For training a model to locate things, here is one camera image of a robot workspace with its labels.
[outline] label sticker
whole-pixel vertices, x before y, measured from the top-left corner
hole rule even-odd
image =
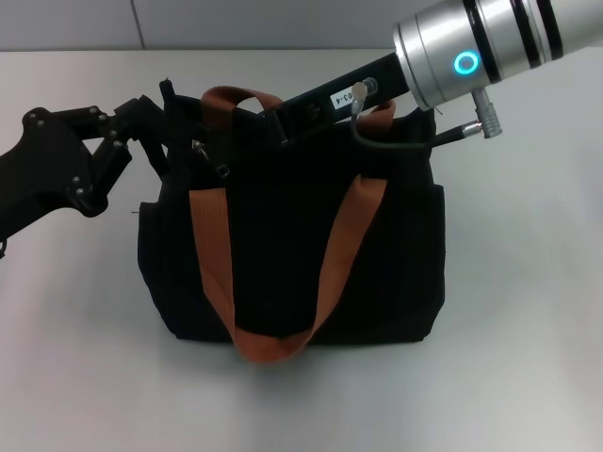
[[[333,102],[335,110],[343,108],[346,105],[350,105],[353,100],[354,99],[351,95],[351,87],[342,89],[341,91],[336,92],[333,96],[331,96],[331,102]]]

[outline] blue led light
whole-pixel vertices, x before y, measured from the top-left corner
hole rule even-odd
[[[461,63],[464,60],[470,60],[471,66],[464,67]],[[469,75],[474,73],[480,66],[480,58],[478,54],[471,51],[461,52],[454,60],[454,70],[460,75]]]

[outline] black stripe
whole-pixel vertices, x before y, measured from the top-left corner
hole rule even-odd
[[[142,36],[142,28],[140,27],[139,13],[136,11],[136,5],[134,4],[134,0],[130,0],[130,8],[132,9],[132,15],[134,16],[136,30],[139,33],[140,47],[142,47],[142,50],[147,50],[147,46],[144,43],[144,36]]]
[[[559,31],[557,25],[557,18],[555,17],[555,11],[553,10],[550,0],[536,0],[538,9],[540,9],[540,15],[543,18],[545,24],[546,37],[548,38],[548,45],[550,46],[550,53],[553,59],[559,59],[563,57],[563,41],[562,34]]]
[[[519,34],[521,40],[526,48],[526,56],[530,62],[530,68],[536,69],[542,65],[540,61],[540,53],[538,52],[538,46],[536,45],[536,39],[531,32],[530,18],[526,12],[524,2],[522,0],[511,0],[511,6],[513,7],[513,14],[519,27]]]
[[[483,27],[483,22],[481,21],[476,0],[463,0],[463,4],[467,11],[467,17],[469,18],[469,23],[473,29],[473,37],[475,38],[475,42],[478,44],[478,50],[481,54],[483,67],[488,74],[490,83],[498,83],[500,80],[502,80],[502,77],[500,77],[497,60],[494,58],[494,52],[492,52],[488,35],[486,35],[486,29]]]

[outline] metal cylinder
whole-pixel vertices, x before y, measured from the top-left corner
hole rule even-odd
[[[478,91],[473,91],[471,94],[473,95],[473,101],[476,106],[475,111],[481,122],[483,135],[486,138],[498,137],[502,134],[502,127],[500,127],[497,111],[488,98],[488,93],[485,89],[480,89]]]
[[[603,39],[603,0],[445,0],[394,29],[426,110]]]

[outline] brown strap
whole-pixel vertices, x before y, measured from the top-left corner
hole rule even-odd
[[[203,102],[211,105],[212,113],[221,109],[228,110],[230,114],[236,106],[233,106],[233,103],[238,99],[249,99],[251,96],[245,95],[250,93],[258,97],[264,108],[264,103],[268,105],[276,99],[241,89],[232,92],[219,88],[208,92],[212,94],[209,97],[206,94]],[[394,110],[393,103],[376,109],[374,113],[363,118],[365,127],[372,131],[386,131],[391,126]],[[222,115],[220,120],[223,127],[225,121],[230,124],[231,119],[228,115]],[[216,188],[190,192],[193,231],[204,292],[242,356],[253,362],[276,362],[290,357],[307,344],[331,315],[341,297],[368,226],[381,205],[386,184],[384,180],[360,176],[352,182],[341,203],[327,243],[318,281],[314,325],[307,331],[284,339],[255,334],[236,326],[226,191],[224,188]]]
[[[204,123],[217,132],[230,132],[233,127],[233,110],[241,102],[255,98],[265,110],[283,103],[271,94],[234,87],[215,87],[201,98]],[[358,121],[358,130],[363,134],[380,135],[392,126],[396,104],[393,101],[377,106],[369,115]]]
[[[253,97],[265,110],[283,103],[276,96],[251,89],[215,87],[201,98],[204,124],[215,132],[230,132],[233,128],[233,110],[241,102]]]

